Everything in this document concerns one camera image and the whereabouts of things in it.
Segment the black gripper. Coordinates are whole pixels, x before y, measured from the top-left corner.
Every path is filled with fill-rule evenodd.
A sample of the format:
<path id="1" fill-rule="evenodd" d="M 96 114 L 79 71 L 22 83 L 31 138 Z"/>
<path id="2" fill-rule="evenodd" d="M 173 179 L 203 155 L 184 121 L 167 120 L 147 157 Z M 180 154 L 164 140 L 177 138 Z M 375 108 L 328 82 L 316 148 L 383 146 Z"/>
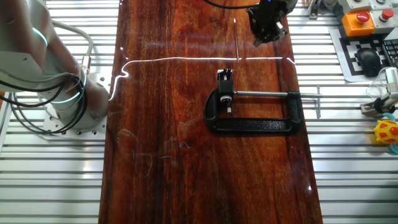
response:
<path id="1" fill-rule="evenodd" d="M 265 42 L 277 41 L 288 34 L 286 28 L 278 21 L 285 13 L 286 1 L 279 0 L 260 0 L 259 3 L 247 8 L 250 28 L 254 36 L 253 45 L 255 47 L 262 44 L 263 28 L 272 22 L 275 23 L 268 27 Z"/>

